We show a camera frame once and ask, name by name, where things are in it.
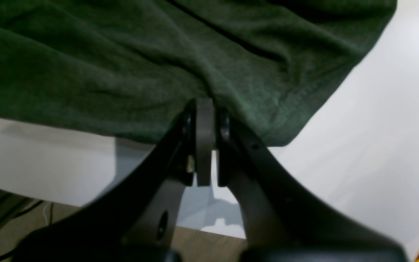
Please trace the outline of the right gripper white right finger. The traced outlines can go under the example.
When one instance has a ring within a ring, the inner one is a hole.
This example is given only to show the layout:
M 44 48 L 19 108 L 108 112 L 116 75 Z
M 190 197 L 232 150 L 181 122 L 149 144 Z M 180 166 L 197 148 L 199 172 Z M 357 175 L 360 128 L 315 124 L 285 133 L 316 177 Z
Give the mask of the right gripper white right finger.
M 241 262 L 406 262 L 403 248 L 324 203 L 281 166 L 256 134 L 217 112 L 218 184 L 241 209 Z

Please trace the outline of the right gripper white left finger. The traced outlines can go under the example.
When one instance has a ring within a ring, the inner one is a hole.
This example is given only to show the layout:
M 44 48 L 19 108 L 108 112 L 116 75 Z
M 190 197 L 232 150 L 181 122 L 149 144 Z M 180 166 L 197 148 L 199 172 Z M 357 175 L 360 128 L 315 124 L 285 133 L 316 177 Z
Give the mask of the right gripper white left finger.
M 170 248 L 187 187 L 211 185 L 214 105 L 191 101 L 128 177 L 74 215 L 25 237 L 15 262 L 181 262 Z

